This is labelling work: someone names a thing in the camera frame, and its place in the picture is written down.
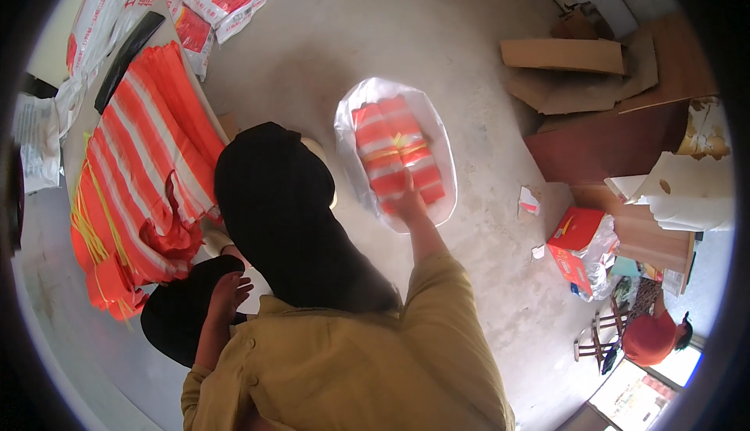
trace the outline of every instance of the person in red shirt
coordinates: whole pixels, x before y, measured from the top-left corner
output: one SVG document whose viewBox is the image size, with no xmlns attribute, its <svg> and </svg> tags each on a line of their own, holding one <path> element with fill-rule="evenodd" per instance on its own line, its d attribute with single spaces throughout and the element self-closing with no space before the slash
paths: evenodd
<svg viewBox="0 0 750 431">
<path fill-rule="evenodd" d="M 688 314 L 685 313 L 681 324 L 675 325 L 664 305 L 664 292 L 660 288 L 654 301 L 654 313 L 633 319 L 625 329 L 625 356 L 638 366 L 646 367 L 661 363 L 673 349 L 684 350 L 693 337 Z"/>
</svg>

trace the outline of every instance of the red box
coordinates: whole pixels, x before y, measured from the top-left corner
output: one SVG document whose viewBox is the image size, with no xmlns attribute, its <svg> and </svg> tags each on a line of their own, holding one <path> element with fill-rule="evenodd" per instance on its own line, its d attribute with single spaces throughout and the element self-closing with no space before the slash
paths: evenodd
<svg viewBox="0 0 750 431">
<path fill-rule="evenodd" d="M 586 276 L 584 263 L 570 251 L 581 250 L 589 245 L 604 216 L 604 211 L 572 206 L 568 208 L 552 237 L 547 241 L 547 247 L 555 258 L 562 276 L 590 295 L 591 283 Z"/>
</svg>

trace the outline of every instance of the bundle of striped bags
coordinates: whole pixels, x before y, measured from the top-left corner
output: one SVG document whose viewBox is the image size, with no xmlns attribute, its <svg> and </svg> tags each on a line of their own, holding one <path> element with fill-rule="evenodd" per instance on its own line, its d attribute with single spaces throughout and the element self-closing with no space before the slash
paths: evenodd
<svg viewBox="0 0 750 431">
<path fill-rule="evenodd" d="M 384 213 L 395 212 L 392 201 L 404 192 L 407 168 L 425 203 L 445 196 L 427 141 L 402 95 L 365 104 L 352 118 L 357 153 Z"/>
<path fill-rule="evenodd" d="M 138 286 L 188 275 L 199 221 L 219 219 L 214 168 L 223 149 L 180 46 L 146 48 L 88 139 L 70 214 L 94 306 L 127 320 L 148 298 Z"/>
</svg>

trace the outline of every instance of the shoe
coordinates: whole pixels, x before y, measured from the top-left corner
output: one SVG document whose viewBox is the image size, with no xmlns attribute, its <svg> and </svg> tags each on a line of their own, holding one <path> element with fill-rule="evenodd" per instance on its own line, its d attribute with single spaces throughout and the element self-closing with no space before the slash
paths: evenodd
<svg viewBox="0 0 750 431">
<path fill-rule="evenodd" d="M 217 230 L 210 230 L 203 232 L 203 249 L 208 253 L 211 258 L 216 258 L 221 255 L 221 251 L 226 246 L 233 246 L 234 243 L 230 237 L 223 232 Z"/>
<path fill-rule="evenodd" d="M 300 141 L 302 142 L 303 145 L 307 146 L 308 150 L 313 152 L 313 155 L 318 156 L 320 160 L 323 161 L 323 164 L 325 164 L 325 167 L 328 167 L 328 159 L 326 159 L 325 150 L 323 150 L 323 146 L 320 146 L 320 143 L 310 138 L 302 138 L 302 140 Z M 329 208 L 333 210 L 337 202 L 338 202 L 338 194 L 336 193 L 336 189 L 334 188 L 333 199 L 331 200 L 331 205 L 329 205 Z"/>
</svg>

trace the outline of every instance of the person's right hand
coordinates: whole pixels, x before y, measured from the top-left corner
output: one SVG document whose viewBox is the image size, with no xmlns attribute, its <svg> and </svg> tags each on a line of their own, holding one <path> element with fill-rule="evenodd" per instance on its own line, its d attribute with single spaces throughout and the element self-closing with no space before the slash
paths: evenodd
<svg viewBox="0 0 750 431">
<path fill-rule="evenodd" d="M 414 188 L 414 179 L 408 169 L 406 170 L 406 184 L 404 194 L 393 201 L 393 207 L 399 218 L 408 226 L 412 221 L 427 216 L 427 206 L 419 190 Z"/>
<path fill-rule="evenodd" d="M 211 303 L 206 322 L 215 322 L 221 326 L 232 323 L 237 308 L 250 296 L 250 278 L 242 277 L 240 271 L 228 273 L 220 278 L 214 292 L 211 293 Z"/>
</svg>

